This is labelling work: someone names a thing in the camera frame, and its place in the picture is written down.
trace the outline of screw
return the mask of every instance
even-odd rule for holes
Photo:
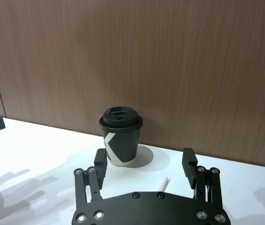
[[[97,219],[97,220],[100,220],[100,219],[102,219],[104,217],[104,212],[102,212],[102,211],[97,211],[96,213],[95,213],[95,215],[94,215],[94,218],[95,219]]]
[[[206,214],[206,212],[200,210],[200,211],[197,211],[197,217],[199,219],[206,219],[207,218],[207,214]]]
[[[222,214],[217,214],[215,216],[215,219],[219,222],[219,223],[225,223],[226,219]]]
[[[212,172],[213,172],[213,173],[218,173],[219,170],[218,170],[217,168],[213,168],[213,169],[212,169]]]
[[[132,197],[133,197],[134,199],[138,199],[138,198],[140,198],[140,194],[139,194],[138,192],[134,192],[134,193],[132,194]]]
[[[200,172],[203,172],[203,171],[205,170],[205,168],[204,168],[203,166],[198,166],[198,170],[199,170]]]
[[[83,223],[85,222],[86,219],[87,219],[87,216],[85,214],[79,214],[76,220],[79,223]]]
[[[165,197],[165,194],[164,194],[163,192],[159,192],[159,193],[157,193],[157,197],[158,197],[159,199],[162,199],[162,198]]]

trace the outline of black plastic lid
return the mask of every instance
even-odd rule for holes
[[[99,124],[101,129],[113,132],[119,129],[139,129],[143,120],[137,111],[130,107],[113,107],[104,112]]]

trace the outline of wooden wall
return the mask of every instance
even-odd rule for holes
[[[265,0],[0,0],[7,117],[265,165]]]

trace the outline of white tabletop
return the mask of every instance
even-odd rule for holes
[[[0,225],[71,224],[75,211],[73,171],[93,165],[97,149],[104,147],[103,138],[4,121],[6,129],[0,131]],[[101,196],[157,191],[169,177],[166,192],[192,197],[182,154],[140,145],[131,168],[108,164]],[[197,159],[208,169],[220,169],[223,208],[231,224],[265,225],[265,167],[200,155]]]

